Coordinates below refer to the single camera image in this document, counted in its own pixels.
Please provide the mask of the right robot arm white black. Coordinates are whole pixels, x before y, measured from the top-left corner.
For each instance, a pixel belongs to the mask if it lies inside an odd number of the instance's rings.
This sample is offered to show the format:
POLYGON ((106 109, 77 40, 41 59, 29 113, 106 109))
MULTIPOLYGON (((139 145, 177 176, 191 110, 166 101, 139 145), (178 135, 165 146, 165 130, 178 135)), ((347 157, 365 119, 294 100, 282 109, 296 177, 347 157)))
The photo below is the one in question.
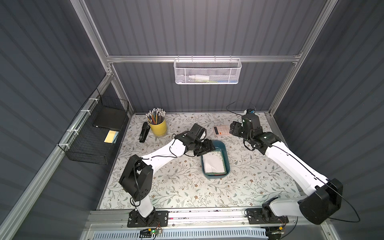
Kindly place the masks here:
POLYGON ((294 216, 320 225, 341 208, 342 183, 318 173, 297 157, 277 135, 264 132, 256 114, 249 113, 242 116, 241 122, 232 122, 229 133, 243 139, 248 150, 258 150, 277 163, 304 192, 304 196, 298 198, 274 197, 263 203, 262 216, 266 221, 294 216))

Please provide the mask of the teal plastic storage box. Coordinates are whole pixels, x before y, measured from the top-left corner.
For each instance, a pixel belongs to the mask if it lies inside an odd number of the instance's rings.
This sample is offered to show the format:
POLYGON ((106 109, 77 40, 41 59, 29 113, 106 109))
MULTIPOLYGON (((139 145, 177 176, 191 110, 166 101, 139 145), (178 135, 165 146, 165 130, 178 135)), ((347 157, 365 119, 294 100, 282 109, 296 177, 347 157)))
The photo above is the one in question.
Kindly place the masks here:
POLYGON ((201 156, 203 175, 207 179, 221 179, 230 171, 226 146, 221 141, 213 141, 215 150, 201 156))

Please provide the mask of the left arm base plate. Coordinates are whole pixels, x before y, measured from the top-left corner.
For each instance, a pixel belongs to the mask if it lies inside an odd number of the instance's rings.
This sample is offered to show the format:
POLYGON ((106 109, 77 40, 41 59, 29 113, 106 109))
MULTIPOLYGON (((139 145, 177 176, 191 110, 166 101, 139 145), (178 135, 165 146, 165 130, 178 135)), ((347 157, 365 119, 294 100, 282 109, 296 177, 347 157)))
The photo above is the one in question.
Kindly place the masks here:
POLYGON ((153 210, 147 217, 142 217, 137 210, 133 210, 129 213, 129 219, 127 223, 128 228, 155 228, 166 227, 168 225, 169 212, 168 211, 156 211, 153 210))

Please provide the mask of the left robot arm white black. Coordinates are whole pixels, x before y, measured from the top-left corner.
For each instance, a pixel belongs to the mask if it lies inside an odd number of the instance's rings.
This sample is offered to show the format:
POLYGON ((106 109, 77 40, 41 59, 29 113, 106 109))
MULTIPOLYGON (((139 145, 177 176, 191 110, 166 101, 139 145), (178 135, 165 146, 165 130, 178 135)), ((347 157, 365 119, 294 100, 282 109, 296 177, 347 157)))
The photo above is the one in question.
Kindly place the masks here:
POLYGON ((147 218, 155 212, 149 197, 154 174, 170 161, 189 151, 198 157, 214 151, 213 141, 206 139, 206 136, 207 130, 194 124, 189 131, 175 135, 162 148, 142 157, 133 155, 129 158, 119 184, 130 195, 131 205, 134 206, 140 217, 147 218))

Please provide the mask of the green floral stationery paper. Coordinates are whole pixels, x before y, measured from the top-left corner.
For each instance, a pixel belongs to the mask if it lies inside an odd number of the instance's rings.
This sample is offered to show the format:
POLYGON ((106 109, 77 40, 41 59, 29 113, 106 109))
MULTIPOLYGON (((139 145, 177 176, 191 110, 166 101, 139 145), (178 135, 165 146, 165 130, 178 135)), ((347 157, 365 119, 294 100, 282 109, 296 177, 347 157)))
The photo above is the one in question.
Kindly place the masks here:
POLYGON ((219 150, 203 155, 203 165, 207 175, 225 175, 227 173, 223 154, 219 150))

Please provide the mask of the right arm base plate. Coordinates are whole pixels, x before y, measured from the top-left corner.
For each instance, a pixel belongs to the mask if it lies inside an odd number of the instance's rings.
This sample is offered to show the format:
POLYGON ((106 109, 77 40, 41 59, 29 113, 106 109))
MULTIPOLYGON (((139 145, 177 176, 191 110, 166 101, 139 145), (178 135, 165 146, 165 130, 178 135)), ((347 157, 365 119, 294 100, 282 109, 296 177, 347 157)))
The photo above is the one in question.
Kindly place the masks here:
POLYGON ((280 224, 285 226, 289 223, 286 216, 277 217, 268 208, 248 208, 244 211, 250 225, 255 224, 280 224))

